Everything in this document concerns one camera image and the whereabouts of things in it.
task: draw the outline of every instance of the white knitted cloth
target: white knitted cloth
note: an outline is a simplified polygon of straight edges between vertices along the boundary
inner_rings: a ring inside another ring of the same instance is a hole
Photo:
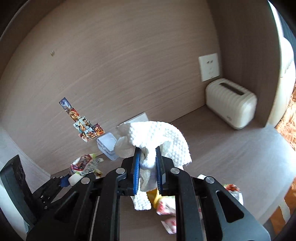
[[[142,150],[140,157],[140,188],[147,192],[157,188],[156,182],[156,147],[160,146],[162,156],[171,158],[175,167],[190,163],[188,144],[182,133],[173,125],[165,122],[146,121],[122,123],[117,127],[121,138],[115,144],[114,151],[120,157],[134,155],[135,147]],[[138,193],[133,198],[135,209],[146,210],[146,193]]]

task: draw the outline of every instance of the toaster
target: toaster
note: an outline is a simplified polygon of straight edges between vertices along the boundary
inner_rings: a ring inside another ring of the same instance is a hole
[[[206,105],[234,129],[244,128],[253,118],[257,97],[227,79],[210,83],[205,90]]]

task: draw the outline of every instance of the silver screw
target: silver screw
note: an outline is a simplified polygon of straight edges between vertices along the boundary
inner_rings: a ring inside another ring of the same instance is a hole
[[[206,177],[206,178],[205,178],[205,181],[206,181],[207,183],[209,183],[209,184],[212,184],[212,183],[215,182],[215,179],[212,178],[212,177]]]
[[[122,167],[116,169],[117,174],[123,174],[123,173],[125,173],[125,171],[126,170],[124,168],[122,168]]]
[[[171,170],[170,170],[171,173],[173,174],[178,174],[180,172],[180,170],[176,167],[173,167]]]
[[[88,184],[91,180],[88,177],[84,177],[81,179],[82,184]]]

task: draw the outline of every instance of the yellow object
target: yellow object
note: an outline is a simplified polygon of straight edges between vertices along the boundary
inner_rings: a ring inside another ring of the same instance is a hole
[[[147,197],[148,197],[149,201],[151,202],[151,204],[153,205],[153,207],[156,209],[157,208],[157,205],[158,205],[158,200],[162,196],[159,194],[159,191],[156,188],[154,190],[148,191],[147,192]]]

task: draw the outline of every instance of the clear plastic container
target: clear plastic container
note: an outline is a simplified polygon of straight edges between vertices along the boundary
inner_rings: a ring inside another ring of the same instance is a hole
[[[114,151],[116,141],[117,139],[110,132],[107,132],[106,134],[98,137],[96,140],[100,151],[103,152],[112,161],[116,160],[119,157]]]

